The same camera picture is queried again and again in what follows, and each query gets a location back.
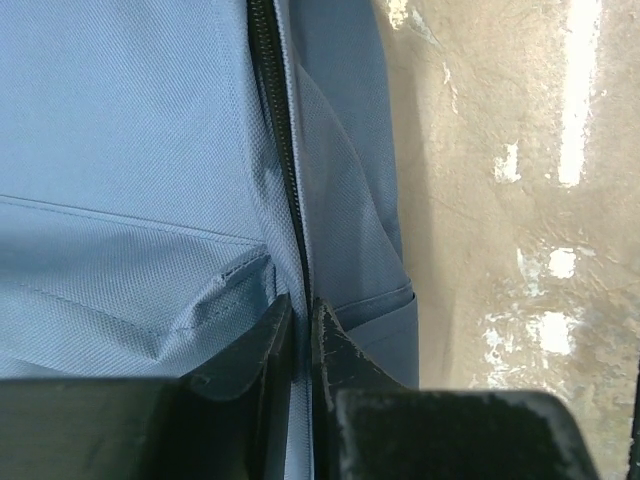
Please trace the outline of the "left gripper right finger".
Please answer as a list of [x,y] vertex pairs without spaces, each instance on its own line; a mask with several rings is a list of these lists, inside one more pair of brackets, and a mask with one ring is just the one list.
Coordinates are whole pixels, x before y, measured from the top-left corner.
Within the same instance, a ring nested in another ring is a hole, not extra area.
[[318,479],[596,479],[556,397],[527,390],[417,390],[384,372],[315,302],[311,329]]

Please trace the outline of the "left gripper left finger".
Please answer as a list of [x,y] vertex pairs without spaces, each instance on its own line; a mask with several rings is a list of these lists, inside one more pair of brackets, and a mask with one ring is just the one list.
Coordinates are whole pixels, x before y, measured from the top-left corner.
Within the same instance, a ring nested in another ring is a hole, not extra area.
[[293,310],[278,297],[247,332],[178,379],[1,385],[5,479],[280,479]]

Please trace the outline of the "blue student backpack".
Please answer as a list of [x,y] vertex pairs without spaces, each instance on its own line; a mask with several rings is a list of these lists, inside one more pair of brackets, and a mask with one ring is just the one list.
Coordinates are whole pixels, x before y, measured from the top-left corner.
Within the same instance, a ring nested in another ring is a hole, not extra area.
[[181,376],[280,294],[285,475],[313,477],[310,305],[419,378],[369,1],[1,5],[1,374]]

